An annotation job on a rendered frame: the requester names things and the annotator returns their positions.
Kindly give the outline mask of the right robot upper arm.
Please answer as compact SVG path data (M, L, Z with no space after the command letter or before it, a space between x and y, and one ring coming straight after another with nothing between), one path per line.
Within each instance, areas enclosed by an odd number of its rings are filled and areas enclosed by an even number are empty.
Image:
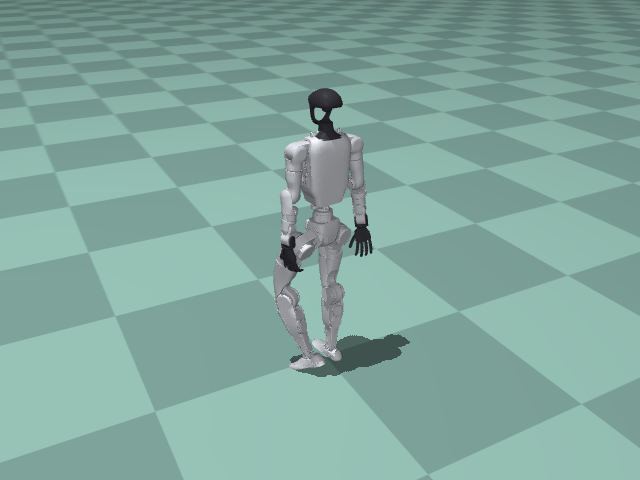
M363 175L363 140L353 134L347 134L351 141L351 158L348 186L349 190L357 190L364 185Z

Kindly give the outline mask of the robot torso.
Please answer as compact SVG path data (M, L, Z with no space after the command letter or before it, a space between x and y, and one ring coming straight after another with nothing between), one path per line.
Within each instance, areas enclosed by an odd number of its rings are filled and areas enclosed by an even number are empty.
M335 131L340 139L323 141L315 137L317 130L300 140L310 143L308 157L302 164L301 189L305 200L312 204L313 217L306 220L305 229L316 234L315 248L330 245L339 237L339 218L333 216L328 205L340 203L348 186L351 141L341 131L340 127Z

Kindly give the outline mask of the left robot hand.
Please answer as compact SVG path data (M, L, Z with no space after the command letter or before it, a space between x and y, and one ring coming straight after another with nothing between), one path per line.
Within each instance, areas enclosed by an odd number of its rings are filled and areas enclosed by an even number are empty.
M287 267L290 271L294 272L302 272L303 269L298 268L296 256L293 251L293 248L295 248L295 237L290 237L289 246L281 243L281 247L283 249L281 250L280 259L283 259L285 268Z

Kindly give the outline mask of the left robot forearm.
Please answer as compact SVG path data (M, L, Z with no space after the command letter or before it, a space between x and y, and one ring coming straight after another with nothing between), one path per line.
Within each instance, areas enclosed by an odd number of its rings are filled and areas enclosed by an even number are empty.
M283 213L280 241L282 244L289 246L291 236L294 236L296 240L296 216L298 214L298 208L293 206L292 196L287 190L283 190L280 193L280 201L282 207L281 213Z

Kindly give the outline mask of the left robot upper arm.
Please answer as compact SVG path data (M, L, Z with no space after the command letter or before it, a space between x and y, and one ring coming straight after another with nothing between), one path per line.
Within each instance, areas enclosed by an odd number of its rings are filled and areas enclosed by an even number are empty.
M290 192L293 204L297 203L301 197L302 164L308 157L309 145L308 141L297 141L288 144L284 151L286 182L288 185L288 188L284 190Z

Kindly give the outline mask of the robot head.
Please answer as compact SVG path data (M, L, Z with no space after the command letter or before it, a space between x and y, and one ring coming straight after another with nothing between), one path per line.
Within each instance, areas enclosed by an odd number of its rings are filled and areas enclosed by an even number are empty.
M340 95L332 89L322 88L311 93L308 96L308 102L311 119L315 124L318 124L319 133L315 137L325 139L323 141L342 138L340 134L335 132L333 122L329 119L332 108L339 108L343 105ZM326 112L325 116L319 121L314 115L314 109L316 107Z

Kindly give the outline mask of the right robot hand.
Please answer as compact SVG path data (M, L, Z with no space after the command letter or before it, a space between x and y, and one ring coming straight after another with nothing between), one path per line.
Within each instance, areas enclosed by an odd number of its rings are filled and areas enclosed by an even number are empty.
M355 227L357 227L357 229L354 231L354 235L350 241L349 244L349 248L352 247L353 242L356 238L356 252L355 252L355 256L357 256L358 251L359 251L359 243L360 243L360 247L361 247L361 252L360 252L360 257L363 256L363 243L365 242L365 256L367 256L368 254L368 244L367 241L369 242L369 247L370 247L370 254L372 253L372 242L371 242L371 235L369 230L366 228L368 226L368 217L367 214L365 214L365 221L366 224L357 224L356 223L356 219L354 217L355 220Z

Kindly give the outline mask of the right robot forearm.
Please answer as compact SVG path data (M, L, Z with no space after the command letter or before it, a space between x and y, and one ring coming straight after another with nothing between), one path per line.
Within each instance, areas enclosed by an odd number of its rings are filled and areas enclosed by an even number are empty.
M365 221L365 214L366 214L366 201L365 201L365 196L366 196L366 185L364 182L364 185L357 189L357 190L352 190L351 191L351 197L352 197L352 205L353 207L353 213L355 215L355 219L356 219L356 223L357 224L366 224Z

